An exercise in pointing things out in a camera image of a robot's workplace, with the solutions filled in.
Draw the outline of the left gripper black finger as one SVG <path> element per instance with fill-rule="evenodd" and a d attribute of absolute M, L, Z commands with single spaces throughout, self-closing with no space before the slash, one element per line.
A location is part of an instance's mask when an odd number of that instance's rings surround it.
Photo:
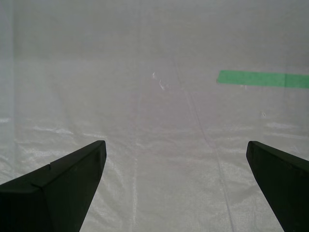
<path fill-rule="evenodd" d="M 107 157 L 95 141 L 0 186 L 2 232 L 78 232 Z"/>
<path fill-rule="evenodd" d="M 246 158 L 255 180 L 285 232 L 309 230 L 309 162 L 258 141 Z"/>

